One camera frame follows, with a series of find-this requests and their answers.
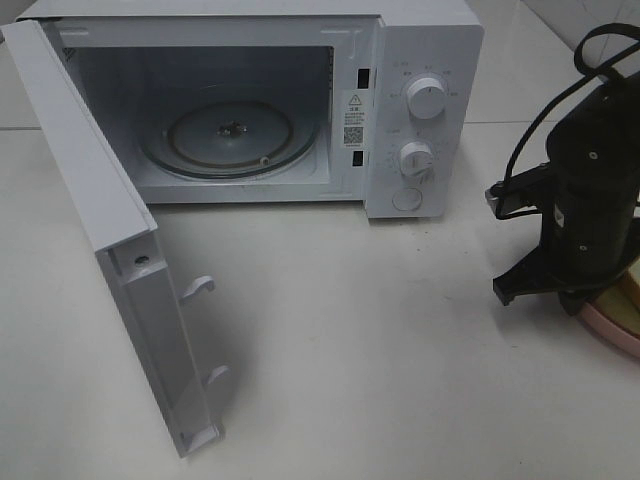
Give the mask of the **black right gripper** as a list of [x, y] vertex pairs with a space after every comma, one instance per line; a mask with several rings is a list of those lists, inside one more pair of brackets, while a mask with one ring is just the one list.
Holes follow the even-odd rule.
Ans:
[[556, 291], [576, 315], [635, 261], [635, 191], [561, 192], [543, 213], [542, 237], [492, 281], [503, 306], [516, 297]]

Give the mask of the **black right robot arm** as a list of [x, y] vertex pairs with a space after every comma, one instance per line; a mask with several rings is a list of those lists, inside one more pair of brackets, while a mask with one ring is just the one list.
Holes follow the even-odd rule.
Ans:
[[486, 192], [496, 217], [541, 215], [538, 245], [494, 278], [503, 305], [557, 293], [574, 315], [639, 257], [639, 77], [596, 88], [547, 136], [547, 162]]

